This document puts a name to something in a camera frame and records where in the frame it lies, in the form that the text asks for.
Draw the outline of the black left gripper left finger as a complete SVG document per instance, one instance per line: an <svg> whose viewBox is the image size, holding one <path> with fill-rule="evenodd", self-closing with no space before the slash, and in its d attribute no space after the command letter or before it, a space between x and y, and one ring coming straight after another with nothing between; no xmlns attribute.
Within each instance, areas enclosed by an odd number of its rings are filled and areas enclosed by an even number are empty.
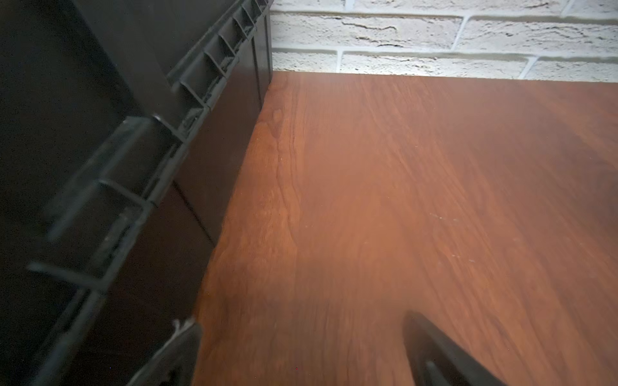
<svg viewBox="0 0 618 386"><path fill-rule="evenodd" d="M127 385L191 385L202 329L194 318L174 320L172 337L138 370Z"/></svg>

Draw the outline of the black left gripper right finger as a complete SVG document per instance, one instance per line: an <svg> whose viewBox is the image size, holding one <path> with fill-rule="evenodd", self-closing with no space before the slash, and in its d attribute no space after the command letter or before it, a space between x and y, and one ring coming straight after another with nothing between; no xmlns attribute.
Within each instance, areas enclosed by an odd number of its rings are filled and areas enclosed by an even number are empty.
<svg viewBox="0 0 618 386"><path fill-rule="evenodd" d="M500 379L424 315L409 311L402 336L417 385L502 385Z"/></svg>

